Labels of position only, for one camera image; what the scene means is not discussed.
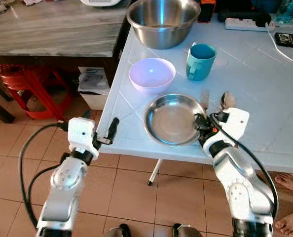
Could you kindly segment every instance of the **white table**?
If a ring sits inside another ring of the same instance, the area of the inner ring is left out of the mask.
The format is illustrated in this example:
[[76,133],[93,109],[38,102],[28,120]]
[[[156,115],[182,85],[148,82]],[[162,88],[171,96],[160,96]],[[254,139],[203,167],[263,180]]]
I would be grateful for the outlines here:
[[[293,28],[278,31],[293,33]],[[211,44],[217,49],[213,69],[204,81],[189,81],[185,75],[187,49],[194,41]],[[293,58],[292,48],[280,48]],[[120,124],[114,143],[103,145],[100,152],[212,162],[198,142],[168,147],[153,141],[145,131],[145,109],[159,95],[140,94],[132,86],[128,71],[135,62],[148,57],[165,58],[176,67],[176,77],[164,94],[178,92],[199,100],[201,89],[208,88],[209,113],[220,110],[220,99],[225,91],[232,92],[237,107],[250,113],[241,141],[255,152],[268,170],[293,173],[293,62],[275,50],[267,32],[226,30],[216,16],[209,24],[195,23],[180,45],[167,50],[145,47],[131,28],[98,134],[107,133],[114,117],[120,119]]]

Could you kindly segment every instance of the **plastic bottle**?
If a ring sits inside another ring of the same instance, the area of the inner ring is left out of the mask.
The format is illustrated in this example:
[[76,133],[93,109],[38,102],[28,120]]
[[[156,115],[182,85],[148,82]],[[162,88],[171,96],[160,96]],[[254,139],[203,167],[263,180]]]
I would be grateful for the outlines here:
[[293,0],[283,0],[276,14],[276,22],[288,23],[293,18]]

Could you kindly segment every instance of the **black cable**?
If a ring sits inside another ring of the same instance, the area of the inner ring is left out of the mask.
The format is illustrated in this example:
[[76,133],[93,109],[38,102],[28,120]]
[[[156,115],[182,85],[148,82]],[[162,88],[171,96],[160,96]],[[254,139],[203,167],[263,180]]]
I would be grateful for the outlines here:
[[36,216],[34,215],[32,206],[31,206],[31,204],[28,203],[27,197],[26,197],[25,184],[24,184],[24,178],[23,178],[23,157],[24,157],[24,154],[25,154],[25,151],[26,151],[28,145],[37,136],[37,134],[39,134],[41,131],[45,130],[46,128],[59,127],[59,126],[60,126],[60,123],[52,123],[52,124],[46,125],[44,127],[41,127],[36,132],[34,132],[33,135],[31,135],[28,138],[28,140],[26,141],[26,143],[22,147],[22,150],[20,151],[20,154],[19,154],[19,157],[18,157],[19,158],[19,174],[20,174],[20,185],[21,185],[22,196],[23,196],[23,199],[24,199],[25,208],[27,210],[29,218],[30,218],[30,220],[33,223],[35,228],[37,227],[38,220],[37,220]]
[[31,180],[30,184],[29,184],[29,188],[28,188],[28,199],[27,199],[27,202],[29,204],[29,206],[32,206],[31,204],[31,197],[32,197],[32,189],[33,189],[33,185],[34,185],[34,182],[36,181],[36,179],[42,175],[43,173],[47,172],[47,171],[50,171],[52,169],[55,169],[57,167],[59,167],[60,164],[57,164],[57,165],[54,165],[54,166],[51,166],[51,167],[48,167],[42,171],[40,171],[38,174],[36,174],[33,179]]
[[271,189],[273,196],[274,196],[273,220],[275,220],[275,218],[277,217],[277,214],[278,214],[279,201],[278,201],[278,194],[277,194],[277,190],[275,188],[274,182],[270,178],[268,172],[265,170],[265,168],[263,167],[263,165],[261,164],[259,159],[246,146],[244,146],[242,143],[235,140],[233,137],[231,137],[231,135],[229,135],[226,131],[224,131],[222,129],[222,127],[216,122],[215,115],[218,115],[218,114],[210,114],[209,115],[209,118],[210,118],[211,122],[213,123],[213,125],[218,130],[220,130],[225,136],[227,136],[230,140],[232,140],[234,143],[238,144],[238,146],[240,146],[256,162],[256,164],[259,166],[259,168],[261,169],[261,171],[265,175],[265,177],[269,183],[270,189]]

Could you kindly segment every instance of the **orange object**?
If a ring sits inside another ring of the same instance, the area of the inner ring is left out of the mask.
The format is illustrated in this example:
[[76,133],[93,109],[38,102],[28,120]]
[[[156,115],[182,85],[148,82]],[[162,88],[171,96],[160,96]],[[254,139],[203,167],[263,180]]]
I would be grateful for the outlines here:
[[[48,119],[54,117],[56,120],[64,120],[63,112],[70,105],[72,93],[68,85],[60,75],[47,66],[21,66],[21,65],[0,65],[0,78],[6,85],[9,93],[25,113],[33,119]],[[67,90],[65,99],[57,105],[46,88],[60,85]],[[17,91],[23,90],[20,96]],[[27,102],[32,95],[35,95],[46,107],[46,111],[33,112],[27,107]]]
[[200,0],[200,15],[198,22],[209,23],[216,8],[216,0]]

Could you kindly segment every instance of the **fork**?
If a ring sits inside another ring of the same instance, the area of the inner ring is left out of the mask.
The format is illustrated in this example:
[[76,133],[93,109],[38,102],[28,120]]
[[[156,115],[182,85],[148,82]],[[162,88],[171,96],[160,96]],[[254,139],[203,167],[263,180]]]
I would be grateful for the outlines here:
[[209,107],[209,89],[202,89],[200,94],[200,105],[204,109],[204,111],[207,111]]

